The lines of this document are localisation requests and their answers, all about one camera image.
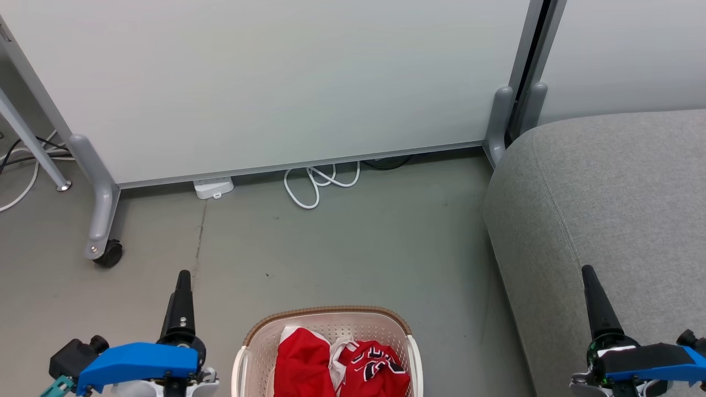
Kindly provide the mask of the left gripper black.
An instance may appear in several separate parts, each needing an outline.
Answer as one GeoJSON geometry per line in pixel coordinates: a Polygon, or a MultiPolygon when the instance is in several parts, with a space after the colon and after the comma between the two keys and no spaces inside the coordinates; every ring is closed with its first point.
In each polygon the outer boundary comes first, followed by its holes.
{"type": "Polygon", "coordinates": [[[175,384],[195,386],[214,382],[217,379],[213,369],[205,369],[207,349],[204,342],[196,336],[191,272],[188,270],[179,272],[175,290],[169,298],[162,324],[161,343],[191,348],[197,352],[196,372],[190,373],[187,378],[176,378],[171,375],[171,372],[167,372],[163,379],[164,386],[174,386],[175,384]]]}

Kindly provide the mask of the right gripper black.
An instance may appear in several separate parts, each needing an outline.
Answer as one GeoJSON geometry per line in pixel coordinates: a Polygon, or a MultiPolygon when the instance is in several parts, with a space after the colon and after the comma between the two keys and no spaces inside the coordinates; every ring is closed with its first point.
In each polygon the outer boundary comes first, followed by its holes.
{"type": "Polygon", "coordinates": [[[608,352],[630,350],[640,344],[632,337],[624,336],[613,307],[603,289],[595,269],[590,265],[581,268],[584,295],[593,341],[587,349],[588,369],[571,377],[571,392],[574,396],[660,396],[662,381],[641,380],[616,382],[598,367],[598,360],[608,352]]]}

